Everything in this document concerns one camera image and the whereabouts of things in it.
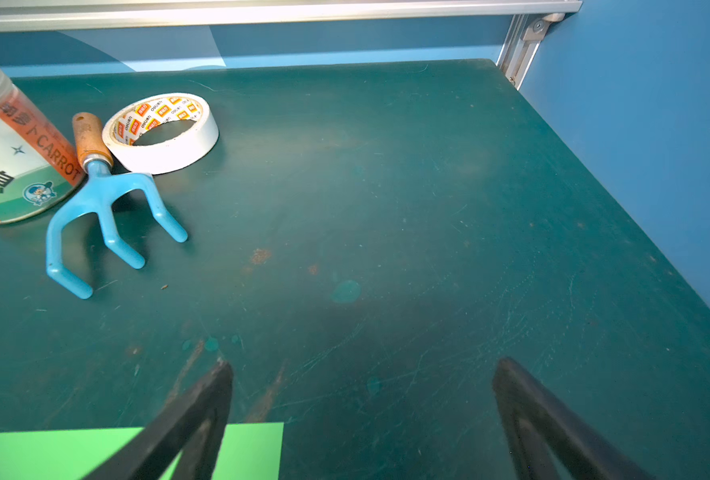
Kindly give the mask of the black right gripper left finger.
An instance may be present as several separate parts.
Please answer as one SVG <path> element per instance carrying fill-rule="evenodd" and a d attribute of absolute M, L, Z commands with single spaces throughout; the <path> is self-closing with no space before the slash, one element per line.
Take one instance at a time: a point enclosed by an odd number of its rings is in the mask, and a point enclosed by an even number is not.
<path fill-rule="evenodd" d="M 233 391 L 233 369 L 218 362 L 88 479 L 210 479 L 216 468 Z"/>

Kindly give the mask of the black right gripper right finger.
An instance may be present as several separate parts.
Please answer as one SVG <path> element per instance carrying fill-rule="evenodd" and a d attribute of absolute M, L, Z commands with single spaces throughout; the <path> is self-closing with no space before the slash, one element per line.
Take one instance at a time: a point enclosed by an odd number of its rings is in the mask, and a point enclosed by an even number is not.
<path fill-rule="evenodd" d="M 497 363 L 492 388 L 519 479 L 557 479 L 557 458 L 574 479 L 650 479 L 510 357 Z"/>

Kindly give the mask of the green square paper sheet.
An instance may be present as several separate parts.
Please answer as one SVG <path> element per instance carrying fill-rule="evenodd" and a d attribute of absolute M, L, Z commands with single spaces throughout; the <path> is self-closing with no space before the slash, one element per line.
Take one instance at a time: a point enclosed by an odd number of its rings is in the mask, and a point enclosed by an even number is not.
<path fill-rule="evenodd" d="M 215 479 L 277 479 L 282 423 L 229 424 Z M 103 428 L 0 433 L 0 479 L 81 479 L 142 429 Z"/>

